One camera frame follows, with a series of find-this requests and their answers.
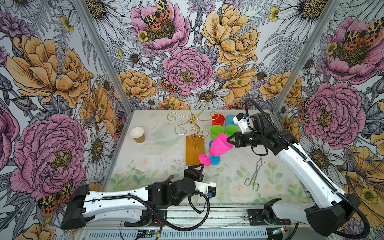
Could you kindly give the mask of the green wine glass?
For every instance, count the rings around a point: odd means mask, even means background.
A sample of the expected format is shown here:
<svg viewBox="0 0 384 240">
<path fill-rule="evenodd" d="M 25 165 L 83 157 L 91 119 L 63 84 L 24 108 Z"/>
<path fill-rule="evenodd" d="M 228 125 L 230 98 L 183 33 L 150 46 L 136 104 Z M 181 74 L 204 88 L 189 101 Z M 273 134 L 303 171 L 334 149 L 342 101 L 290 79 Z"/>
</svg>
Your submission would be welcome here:
<svg viewBox="0 0 384 240">
<path fill-rule="evenodd" d="M 228 137 L 230 137 L 230 136 L 232 136 L 233 134 L 235 134 L 237 132 L 239 132 L 239 129 L 238 129 L 237 126 L 235 126 L 235 125 L 228 125 L 228 126 L 225 127 L 225 132 L 224 133 Z"/>
<path fill-rule="evenodd" d="M 220 133 L 224 133 L 225 129 L 220 125 L 213 125 L 210 128 L 210 137 L 214 140 Z"/>
</svg>

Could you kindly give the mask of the pink wine glass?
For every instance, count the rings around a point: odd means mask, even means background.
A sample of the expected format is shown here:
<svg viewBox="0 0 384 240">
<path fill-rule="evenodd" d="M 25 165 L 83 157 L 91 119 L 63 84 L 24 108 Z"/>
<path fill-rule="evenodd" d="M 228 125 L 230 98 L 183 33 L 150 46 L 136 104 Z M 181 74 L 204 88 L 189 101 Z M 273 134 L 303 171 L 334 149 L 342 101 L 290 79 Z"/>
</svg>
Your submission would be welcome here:
<svg viewBox="0 0 384 240">
<path fill-rule="evenodd" d="M 234 145 L 227 141 L 228 136 L 220 133 L 211 143 L 210 154 L 200 154 L 199 161 L 204 166 L 218 165 L 220 163 L 220 156 L 231 150 Z"/>
</svg>

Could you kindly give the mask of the blue wine glass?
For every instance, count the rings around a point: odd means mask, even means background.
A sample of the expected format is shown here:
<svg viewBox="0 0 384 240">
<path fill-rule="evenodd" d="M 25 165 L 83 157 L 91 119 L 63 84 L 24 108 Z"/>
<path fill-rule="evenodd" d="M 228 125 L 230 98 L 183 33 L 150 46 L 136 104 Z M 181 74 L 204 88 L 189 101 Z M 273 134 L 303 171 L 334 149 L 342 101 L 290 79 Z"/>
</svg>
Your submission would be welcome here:
<svg viewBox="0 0 384 240">
<path fill-rule="evenodd" d="M 237 124 L 235 123 L 234 121 L 234 118 L 236 117 L 236 115 L 227 115 L 225 117 L 225 125 L 226 127 L 227 126 L 236 126 Z"/>
<path fill-rule="evenodd" d="M 218 165 L 220 163 L 220 146 L 218 140 L 212 140 L 210 145 L 210 157 L 211 165 Z"/>
</svg>

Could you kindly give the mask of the red wine glass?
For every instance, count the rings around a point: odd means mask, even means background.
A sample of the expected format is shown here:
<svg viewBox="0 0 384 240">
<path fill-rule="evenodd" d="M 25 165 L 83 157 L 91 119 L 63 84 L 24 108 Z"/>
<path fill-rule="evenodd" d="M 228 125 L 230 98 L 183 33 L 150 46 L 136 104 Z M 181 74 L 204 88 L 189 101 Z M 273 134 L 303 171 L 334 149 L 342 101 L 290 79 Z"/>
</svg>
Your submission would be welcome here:
<svg viewBox="0 0 384 240">
<path fill-rule="evenodd" d="M 215 126 L 215 125 L 218 125 L 218 126 L 221 126 L 223 127 L 225 125 L 225 117 L 221 114 L 214 114 L 212 116 L 212 120 L 211 120 L 211 123 L 212 123 L 212 126 Z"/>
</svg>

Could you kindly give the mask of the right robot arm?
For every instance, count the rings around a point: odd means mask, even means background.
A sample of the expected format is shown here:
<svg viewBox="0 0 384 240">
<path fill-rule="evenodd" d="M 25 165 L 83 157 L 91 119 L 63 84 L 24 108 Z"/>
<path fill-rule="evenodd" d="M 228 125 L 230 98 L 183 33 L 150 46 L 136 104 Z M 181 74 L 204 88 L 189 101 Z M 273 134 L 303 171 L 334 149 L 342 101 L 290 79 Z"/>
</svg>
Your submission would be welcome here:
<svg viewBox="0 0 384 240">
<path fill-rule="evenodd" d="M 284 203 L 275 198 L 264 205 L 263 219 L 273 225 L 279 219 L 310 225 L 318 234 L 335 234 L 347 239 L 363 239 L 371 226 L 360 210 L 361 201 L 336 185 L 305 153 L 298 140 L 287 130 L 280 130 L 269 114 L 252 99 L 245 99 L 245 114 L 238 114 L 235 122 L 241 128 L 227 138 L 235 148 L 262 146 L 264 155 L 272 152 L 298 177 L 312 198 L 311 203 Z"/>
</svg>

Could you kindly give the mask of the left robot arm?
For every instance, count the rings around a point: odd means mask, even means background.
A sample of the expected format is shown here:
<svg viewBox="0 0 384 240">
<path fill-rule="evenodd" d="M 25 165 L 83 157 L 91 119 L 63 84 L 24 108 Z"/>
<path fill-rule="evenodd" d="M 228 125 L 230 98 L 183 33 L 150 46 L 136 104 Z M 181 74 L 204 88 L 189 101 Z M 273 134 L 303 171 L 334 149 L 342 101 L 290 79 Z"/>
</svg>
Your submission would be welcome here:
<svg viewBox="0 0 384 240">
<path fill-rule="evenodd" d="M 84 228 L 89 222 L 123 221 L 129 226 L 144 226 L 152 220 L 175 231 L 189 232 L 198 229 L 210 213 L 210 200 L 216 196 L 215 183 L 203 183 L 203 165 L 189 166 L 181 180 L 171 175 L 162 182 L 155 182 L 130 191 L 96 192 L 83 185 L 72 193 L 61 224 L 62 230 Z M 166 210 L 178 206 L 193 196 L 205 200 L 203 219 L 192 227 L 178 227 L 166 219 Z"/>
</svg>

